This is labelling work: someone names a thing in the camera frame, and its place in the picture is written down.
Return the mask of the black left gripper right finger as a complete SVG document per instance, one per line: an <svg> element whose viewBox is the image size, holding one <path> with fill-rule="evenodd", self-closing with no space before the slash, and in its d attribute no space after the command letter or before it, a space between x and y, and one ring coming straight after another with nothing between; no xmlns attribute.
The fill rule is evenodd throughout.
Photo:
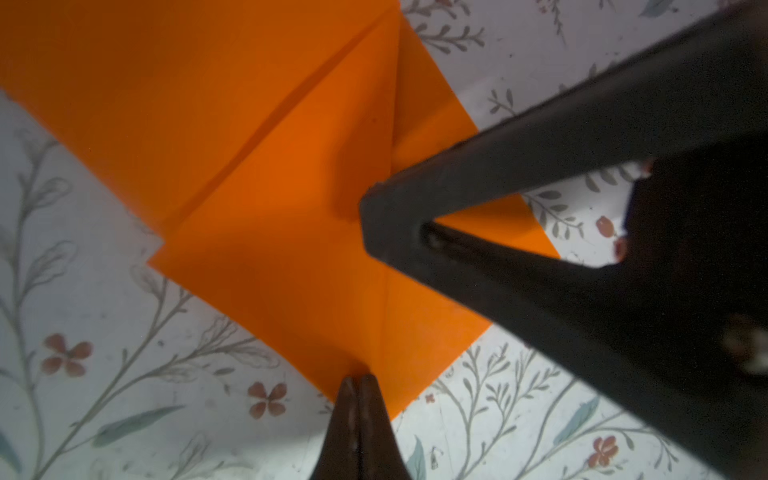
<svg viewBox="0 0 768 480"><path fill-rule="evenodd" d="M358 383L359 467L361 479L410 480L376 377Z"/></svg>

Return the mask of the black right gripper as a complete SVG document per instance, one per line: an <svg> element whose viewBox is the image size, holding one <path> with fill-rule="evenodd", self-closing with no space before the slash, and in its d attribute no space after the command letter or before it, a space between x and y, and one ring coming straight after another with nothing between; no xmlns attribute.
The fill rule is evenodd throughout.
<svg viewBox="0 0 768 480"><path fill-rule="evenodd" d="M617 263L442 226L630 160ZM725 475L767 473L767 5L743 1L373 186L369 255L539 349Z"/></svg>

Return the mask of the orange square paper sheet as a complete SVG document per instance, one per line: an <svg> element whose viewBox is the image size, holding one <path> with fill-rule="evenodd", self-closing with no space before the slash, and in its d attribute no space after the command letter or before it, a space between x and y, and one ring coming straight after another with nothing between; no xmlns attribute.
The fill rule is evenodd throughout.
<svg viewBox="0 0 768 480"><path fill-rule="evenodd" d="M397 415L488 327L363 247L366 190L476 131L395 1L5 1L1 86L325 394Z"/></svg>

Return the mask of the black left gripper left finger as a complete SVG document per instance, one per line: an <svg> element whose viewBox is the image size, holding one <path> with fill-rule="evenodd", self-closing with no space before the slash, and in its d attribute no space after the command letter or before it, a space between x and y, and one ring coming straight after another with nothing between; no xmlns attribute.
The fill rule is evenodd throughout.
<svg viewBox="0 0 768 480"><path fill-rule="evenodd" d="M346 377L337 392L311 480L351 480L359 475L359 411L357 385Z"/></svg>

